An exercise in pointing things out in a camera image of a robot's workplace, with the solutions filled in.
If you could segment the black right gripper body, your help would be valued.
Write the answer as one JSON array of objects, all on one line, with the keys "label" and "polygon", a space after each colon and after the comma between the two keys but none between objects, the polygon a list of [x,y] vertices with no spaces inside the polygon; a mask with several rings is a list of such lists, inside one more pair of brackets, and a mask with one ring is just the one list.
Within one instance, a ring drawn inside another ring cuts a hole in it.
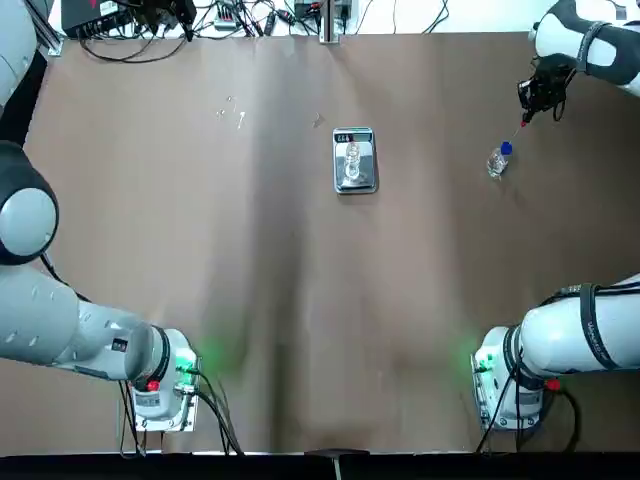
[{"label": "black right gripper body", "polygon": [[573,68],[546,60],[534,63],[533,74],[518,83],[518,98],[522,106],[554,106],[566,98],[566,85]]}]

